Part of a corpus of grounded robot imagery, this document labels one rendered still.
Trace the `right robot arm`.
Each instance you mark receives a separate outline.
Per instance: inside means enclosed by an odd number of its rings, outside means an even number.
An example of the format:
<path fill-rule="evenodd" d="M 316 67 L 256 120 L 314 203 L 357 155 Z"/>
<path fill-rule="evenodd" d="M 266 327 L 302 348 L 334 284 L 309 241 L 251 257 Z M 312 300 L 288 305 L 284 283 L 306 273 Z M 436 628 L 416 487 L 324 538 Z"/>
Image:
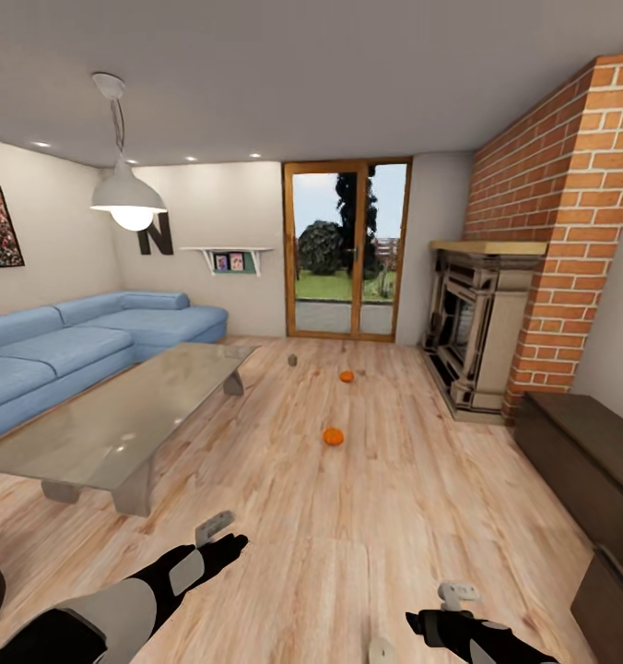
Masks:
<path fill-rule="evenodd" d="M 486 619 L 474 619 L 461 610 L 460 600 L 478 600 L 479 591 L 468 582 L 441 582 L 437 594 L 445 601 L 441 610 L 406 612 L 417 635 L 430 648 L 449 648 L 469 664 L 558 664 L 536 648 L 512 635 L 511 627 Z"/>

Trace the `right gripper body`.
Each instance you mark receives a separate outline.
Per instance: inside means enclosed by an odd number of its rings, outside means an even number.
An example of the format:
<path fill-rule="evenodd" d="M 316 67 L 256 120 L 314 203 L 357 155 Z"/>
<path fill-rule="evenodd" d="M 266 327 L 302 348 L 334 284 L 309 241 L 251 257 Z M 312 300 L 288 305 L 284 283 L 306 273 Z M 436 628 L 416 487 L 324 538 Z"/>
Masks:
<path fill-rule="evenodd" d="M 464 618 L 474 618 L 471 611 L 440 611 L 440 610 L 422 610 L 422 635 L 424 643 L 430 648 L 449 648 L 454 654 L 461 657 L 459 649 L 455 645 L 455 629 L 457 624 Z"/>

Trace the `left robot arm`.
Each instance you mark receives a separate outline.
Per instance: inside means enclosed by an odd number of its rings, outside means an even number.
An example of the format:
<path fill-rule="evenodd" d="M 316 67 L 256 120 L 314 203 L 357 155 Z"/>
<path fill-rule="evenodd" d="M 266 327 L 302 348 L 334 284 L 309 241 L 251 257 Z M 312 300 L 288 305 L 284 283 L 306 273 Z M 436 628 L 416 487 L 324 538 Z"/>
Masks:
<path fill-rule="evenodd" d="M 38 613 L 0 647 L 0 664 L 130 664 L 189 589 L 239 558 L 246 536 L 213 538 L 234 520 L 231 510 L 220 512 L 194 529 L 195 545 L 176 547 L 113 586 Z"/>

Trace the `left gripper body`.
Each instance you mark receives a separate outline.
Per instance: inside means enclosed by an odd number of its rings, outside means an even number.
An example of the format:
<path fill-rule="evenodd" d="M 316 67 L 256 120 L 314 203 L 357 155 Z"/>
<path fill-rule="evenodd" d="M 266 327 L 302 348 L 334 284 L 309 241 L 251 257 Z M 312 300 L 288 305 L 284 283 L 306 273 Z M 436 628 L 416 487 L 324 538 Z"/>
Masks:
<path fill-rule="evenodd" d="M 213 559 L 213 568 L 209 578 L 213 578 L 226 565 L 234 562 L 241 555 L 234 534 L 228 534 L 215 543 L 204 545 L 203 548 L 211 553 Z"/>

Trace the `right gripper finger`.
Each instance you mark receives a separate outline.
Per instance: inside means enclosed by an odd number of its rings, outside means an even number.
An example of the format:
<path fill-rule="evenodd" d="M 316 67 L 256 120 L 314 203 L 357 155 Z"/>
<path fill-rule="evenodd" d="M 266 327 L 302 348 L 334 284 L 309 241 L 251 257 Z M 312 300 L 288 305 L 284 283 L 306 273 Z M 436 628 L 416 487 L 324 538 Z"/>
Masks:
<path fill-rule="evenodd" d="M 420 612 L 418 615 L 406 612 L 406 618 L 415 634 L 422 635 L 422 618 L 420 618 Z"/>

